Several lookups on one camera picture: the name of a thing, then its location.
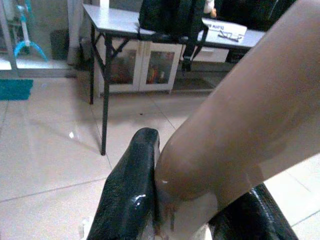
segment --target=curtain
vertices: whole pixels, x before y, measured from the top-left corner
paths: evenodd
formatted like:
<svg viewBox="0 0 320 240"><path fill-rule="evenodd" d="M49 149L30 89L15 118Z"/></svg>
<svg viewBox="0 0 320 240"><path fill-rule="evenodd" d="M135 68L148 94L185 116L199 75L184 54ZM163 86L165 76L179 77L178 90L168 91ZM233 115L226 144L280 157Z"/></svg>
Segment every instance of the curtain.
<svg viewBox="0 0 320 240"><path fill-rule="evenodd" d="M67 57L67 64L71 66L76 66L81 62L81 47L80 41L90 40L90 29L91 24L86 15L84 15L84 4L89 4L90 0L69 0L68 5L69 11L69 50Z"/></svg>

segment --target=paper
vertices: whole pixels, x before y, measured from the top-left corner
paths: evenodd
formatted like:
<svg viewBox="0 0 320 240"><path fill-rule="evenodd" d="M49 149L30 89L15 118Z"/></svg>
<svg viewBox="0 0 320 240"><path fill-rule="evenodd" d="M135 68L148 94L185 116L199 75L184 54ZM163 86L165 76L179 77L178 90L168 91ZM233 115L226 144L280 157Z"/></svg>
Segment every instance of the paper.
<svg viewBox="0 0 320 240"><path fill-rule="evenodd" d="M213 19L202 19L203 23L209 27L209 33L217 35L221 38L229 39L234 42L242 42L245 38L247 27L225 21L218 21Z"/></svg>

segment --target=cabinet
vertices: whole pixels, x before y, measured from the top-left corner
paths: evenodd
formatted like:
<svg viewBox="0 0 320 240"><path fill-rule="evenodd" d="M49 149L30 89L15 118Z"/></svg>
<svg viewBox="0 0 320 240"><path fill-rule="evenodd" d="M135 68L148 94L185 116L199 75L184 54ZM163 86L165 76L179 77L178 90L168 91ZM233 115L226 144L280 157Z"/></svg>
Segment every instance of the cabinet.
<svg viewBox="0 0 320 240"><path fill-rule="evenodd" d="M116 49L122 39L114 39ZM171 90L182 45L131 40L111 63L110 92Z"/></svg>
<svg viewBox="0 0 320 240"><path fill-rule="evenodd" d="M180 44L145 42L139 90L171 90L181 49Z"/></svg>
<svg viewBox="0 0 320 240"><path fill-rule="evenodd" d="M122 39L114 39L115 49ZM110 92L136 92L139 90L141 66L143 61L142 41L129 41L122 52L111 62Z"/></svg>

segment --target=black backpack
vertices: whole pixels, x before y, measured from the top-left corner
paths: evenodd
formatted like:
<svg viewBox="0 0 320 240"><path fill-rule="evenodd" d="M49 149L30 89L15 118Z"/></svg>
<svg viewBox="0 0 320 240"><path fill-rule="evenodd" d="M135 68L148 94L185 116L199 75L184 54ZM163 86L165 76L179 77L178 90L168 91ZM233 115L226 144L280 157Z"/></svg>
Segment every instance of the black backpack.
<svg viewBox="0 0 320 240"><path fill-rule="evenodd" d="M191 70L191 56L200 52L206 41L208 27L202 22L206 0L143 0L140 14L140 28L166 34L173 41L188 37L183 53L182 71ZM203 35L196 51L198 34Z"/></svg>

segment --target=glass door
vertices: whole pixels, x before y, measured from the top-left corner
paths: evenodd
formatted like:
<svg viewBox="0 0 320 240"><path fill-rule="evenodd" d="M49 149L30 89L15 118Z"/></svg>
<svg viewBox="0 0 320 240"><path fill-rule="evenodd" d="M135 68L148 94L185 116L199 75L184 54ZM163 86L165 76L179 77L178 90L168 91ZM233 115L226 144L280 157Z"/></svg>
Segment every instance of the glass door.
<svg viewBox="0 0 320 240"><path fill-rule="evenodd" d="M5 8L0 0L0 76L2 78L17 76L17 66L11 45Z"/></svg>
<svg viewBox="0 0 320 240"><path fill-rule="evenodd" d="M182 45L145 42L140 91L171 90Z"/></svg>
<svg viewBox="0 0 320 240"><path fill-rule="evenodd" d="M122 39L112 40L117 49ZM111 62L110 92L138 91L142 64L142 41L129 41Z"/></svg>
<svg viewBox="0 0 320 240"><path fill-rule="evenodd" d="M49 72L54 75L53 70L71 70L67 65L68 0L0 0L0 3L10 41L7 48L12 49L19 76L48 77ZM0 35L0 63L5 58L1 45Z"/></svg>

